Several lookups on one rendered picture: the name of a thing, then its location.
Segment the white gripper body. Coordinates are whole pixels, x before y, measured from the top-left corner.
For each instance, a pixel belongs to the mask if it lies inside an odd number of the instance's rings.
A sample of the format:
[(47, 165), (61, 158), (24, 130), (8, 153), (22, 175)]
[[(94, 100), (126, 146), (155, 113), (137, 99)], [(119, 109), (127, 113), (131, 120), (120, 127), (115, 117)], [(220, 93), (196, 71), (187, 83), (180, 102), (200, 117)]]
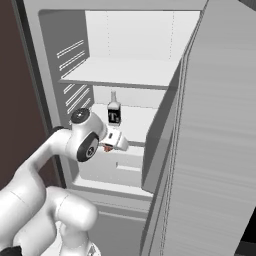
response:
[(118, 130), (112, 130), (109, 133), (108, 142), (116, 150), (126, 151), (129, 147), (127, 139)]

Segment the white fridge drawer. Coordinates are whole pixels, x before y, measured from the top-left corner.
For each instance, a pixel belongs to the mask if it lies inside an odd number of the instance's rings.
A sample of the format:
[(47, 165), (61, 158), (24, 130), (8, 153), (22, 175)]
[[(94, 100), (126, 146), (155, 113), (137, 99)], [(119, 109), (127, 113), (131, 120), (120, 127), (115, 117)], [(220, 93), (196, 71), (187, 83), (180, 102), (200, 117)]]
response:
[(143, 155), (142, 147), (110, 152), (99, 148), (89, 161), (79, 164), (79, 173), (86, 180), (140, 187)]

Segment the white fridge shelf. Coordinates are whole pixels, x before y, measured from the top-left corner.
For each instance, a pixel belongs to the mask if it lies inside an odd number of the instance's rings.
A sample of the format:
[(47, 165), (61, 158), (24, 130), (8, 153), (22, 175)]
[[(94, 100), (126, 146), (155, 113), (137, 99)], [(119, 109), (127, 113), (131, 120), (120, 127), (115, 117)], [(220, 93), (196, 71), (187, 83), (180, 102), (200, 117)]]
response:
[(179, 60), (90, 57), (69, 74), (63, 75), (59, 82), (164, 90), (169, 86), (179, 64)]

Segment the grey fridge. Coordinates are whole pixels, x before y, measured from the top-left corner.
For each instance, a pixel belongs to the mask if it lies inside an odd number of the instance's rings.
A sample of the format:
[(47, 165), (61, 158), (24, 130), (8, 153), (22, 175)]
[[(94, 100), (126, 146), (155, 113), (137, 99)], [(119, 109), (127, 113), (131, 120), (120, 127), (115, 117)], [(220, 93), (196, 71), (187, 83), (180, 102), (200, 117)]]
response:
[(163, 256), (188, 58), (209, 0), (12, 0), (47, 127), (121, 104), (126, 152), (60, 156), (61, 185), (100, 210), (103, 256)]

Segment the grey fridge door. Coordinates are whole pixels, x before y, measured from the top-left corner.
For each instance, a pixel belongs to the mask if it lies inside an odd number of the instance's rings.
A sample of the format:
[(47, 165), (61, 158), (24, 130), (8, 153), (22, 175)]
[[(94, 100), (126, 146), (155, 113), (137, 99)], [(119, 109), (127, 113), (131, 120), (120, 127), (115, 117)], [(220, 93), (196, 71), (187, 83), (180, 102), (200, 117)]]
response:
[(256, 207), (256, 11), (207, 0), (182, 59), (141, 256), (234, 256)]

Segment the black labelled bottle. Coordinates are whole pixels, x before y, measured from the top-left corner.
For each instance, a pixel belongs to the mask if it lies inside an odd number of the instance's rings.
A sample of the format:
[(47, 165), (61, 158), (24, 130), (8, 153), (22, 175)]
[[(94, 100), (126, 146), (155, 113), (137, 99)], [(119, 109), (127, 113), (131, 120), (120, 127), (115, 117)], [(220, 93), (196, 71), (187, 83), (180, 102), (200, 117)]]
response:
[(121, 104), (117, 101), (116, 92), (111, 92), (111, 101), (107, 105), (108, 123), (113, 126), (121, 124)]

